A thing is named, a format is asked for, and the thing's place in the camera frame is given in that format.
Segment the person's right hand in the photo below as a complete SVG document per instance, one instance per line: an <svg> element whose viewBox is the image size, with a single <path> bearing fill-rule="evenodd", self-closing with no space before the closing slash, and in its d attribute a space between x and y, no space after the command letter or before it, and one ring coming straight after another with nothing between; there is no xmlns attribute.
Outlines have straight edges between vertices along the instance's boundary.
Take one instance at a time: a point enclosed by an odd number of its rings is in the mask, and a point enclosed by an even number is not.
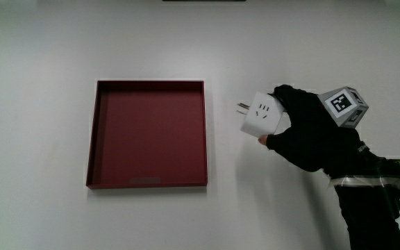
<svg viewBox="0 0 400 250"><path fill-rule="evenodd" d="M389 187L400 193L400 159L373 154L356 129L335 123L317 94L281 85L271 95L285 108L291 126L260 136L261 144L307 172L323 170L335 187Z"/></svg>

